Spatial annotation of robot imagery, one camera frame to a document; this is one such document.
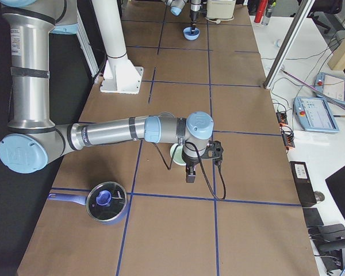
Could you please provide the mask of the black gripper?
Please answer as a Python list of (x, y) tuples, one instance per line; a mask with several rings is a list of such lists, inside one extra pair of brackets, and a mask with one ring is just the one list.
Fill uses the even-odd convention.
[(196, 29), (195, 22), (199, 18), (199, 13), (200, 13), (200, 3), (191, 2), (190, 3), (190, 19), (191, 19), (190, 30), (191, 32), (194, 32)]
[(194, 183), (196, 179), (195, 165), (204, 158), (204, 153), (208, 145), (195, 145), (194, 143), (185, 143), (183, 146), (182, 158), (186, 163), (186, 183)]

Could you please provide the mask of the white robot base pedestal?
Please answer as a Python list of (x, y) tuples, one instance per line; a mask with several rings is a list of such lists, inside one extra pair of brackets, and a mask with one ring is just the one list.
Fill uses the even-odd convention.
[(95, 0), (92, 4), (108, 59), (100, 90), (138, 94), (144, 69), (128, 59), (117, 1)]

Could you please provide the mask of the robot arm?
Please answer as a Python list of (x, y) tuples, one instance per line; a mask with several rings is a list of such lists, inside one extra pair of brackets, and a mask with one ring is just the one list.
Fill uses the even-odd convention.
[[(162, 2), (170, 8), (170, 12), (178, 16), (182, 9), (185, 7), (186, 0), (162, 0)], [(201, 0), (191, 0), (190, 2), (190, 33), (193, 34), (196, 31), (196, 23), (199, 18), (199, 13), (202, 6)]]
[(29, 174), (73, 151), (130, 140), (183, 146), (186, 182), (208, 150), (214, 122), (205, 112), (187, 118), (169, 114), (93, 124), (56, 125), (49, 115), (49, 34), (78, 29), (75, 1), (2, 1), (10, 25), (13, 117), (0, 141), (0, 160)]

